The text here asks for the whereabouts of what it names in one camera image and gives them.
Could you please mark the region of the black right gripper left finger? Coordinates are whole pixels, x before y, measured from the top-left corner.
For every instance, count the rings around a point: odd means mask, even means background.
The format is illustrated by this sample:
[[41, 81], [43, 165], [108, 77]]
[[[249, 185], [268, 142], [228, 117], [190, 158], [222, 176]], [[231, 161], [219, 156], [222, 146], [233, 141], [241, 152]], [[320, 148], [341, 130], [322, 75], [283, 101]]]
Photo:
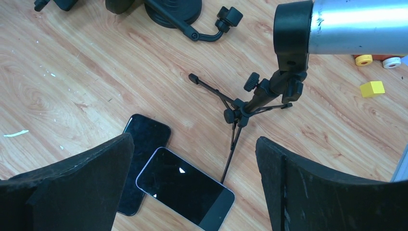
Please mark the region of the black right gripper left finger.
[[134, 152], [130, 134], [0, 182], [3, 231], [109, 231]]

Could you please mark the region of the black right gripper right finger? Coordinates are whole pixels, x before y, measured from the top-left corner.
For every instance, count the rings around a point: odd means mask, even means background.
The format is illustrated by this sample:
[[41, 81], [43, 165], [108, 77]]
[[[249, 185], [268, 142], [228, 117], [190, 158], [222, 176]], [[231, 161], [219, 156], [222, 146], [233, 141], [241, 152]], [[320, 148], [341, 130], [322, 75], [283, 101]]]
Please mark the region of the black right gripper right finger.
[[407, 181], [353, 176], [293, 153], [266, 137], [256, 142], [274, 231], [405, 231]]

